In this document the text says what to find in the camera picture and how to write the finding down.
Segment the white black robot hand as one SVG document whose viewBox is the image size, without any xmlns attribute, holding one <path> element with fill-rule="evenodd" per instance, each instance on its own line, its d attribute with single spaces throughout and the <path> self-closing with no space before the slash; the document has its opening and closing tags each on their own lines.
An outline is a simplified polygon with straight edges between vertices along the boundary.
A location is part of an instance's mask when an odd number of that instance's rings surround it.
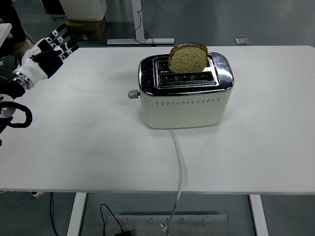
<svg viewBox="0 0 315 236">
<path fill-rule="evenodd" d="M 70 32 L 62 24 L 45 38 L 35 43 L 22 57 L 13 72 L 13 79 L 25 89 L 31 89 L 40 80 L 49 79 L 79 45 L 76 40 L 67 40 Z"/>
</svg>

